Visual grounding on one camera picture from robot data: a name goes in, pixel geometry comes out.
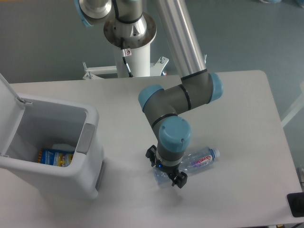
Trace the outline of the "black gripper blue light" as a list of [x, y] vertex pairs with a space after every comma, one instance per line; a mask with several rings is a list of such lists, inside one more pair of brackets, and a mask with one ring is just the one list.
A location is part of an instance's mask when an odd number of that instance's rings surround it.
[[151, 166], [159, 173], [165, 173], [172, 181], [172, 186], [182, 188], [186, 183], [188, 176], [184, 172], [179, 172], [180, 161], [165, 161], [156, 157], [157, 147], [152, 145], [146, 152], [145, 157], [151, 162]]

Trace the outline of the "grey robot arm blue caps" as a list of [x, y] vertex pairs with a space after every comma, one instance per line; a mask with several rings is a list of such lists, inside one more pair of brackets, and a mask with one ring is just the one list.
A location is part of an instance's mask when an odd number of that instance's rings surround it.
[[[119, 77], [151, 75], [150, 45], [157, 28], [143, 11], [142, 1], [76, 0], [74, 5], [84, 26], [104, 22]], [[150, 85], [139, 93], [139, 104], [157, 138], [157, 145], [145, 156], [174, 186], [182, 188], [187, 174], [179, 166], [190, 143], [191, 128], [181, 114], [219, 99], [223, 85], [206, 68], [185, 1], [158, 0], [156, 5], [181, 83], [169, 89]]]

